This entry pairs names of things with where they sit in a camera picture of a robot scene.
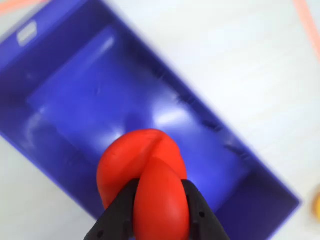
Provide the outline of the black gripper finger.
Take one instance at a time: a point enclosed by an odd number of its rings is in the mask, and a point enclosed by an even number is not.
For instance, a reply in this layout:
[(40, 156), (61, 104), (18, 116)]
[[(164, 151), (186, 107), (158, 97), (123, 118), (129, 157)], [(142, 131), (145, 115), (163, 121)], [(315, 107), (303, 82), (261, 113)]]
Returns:
[(133, 211), (138, 184), (139, 179), (135, 178), (119, 192), (85, 240), (131, 240), (135, 237)]
[(229, 240), (207, 201), (190, 180), (182, 181), (189, 209), (190, 240)]

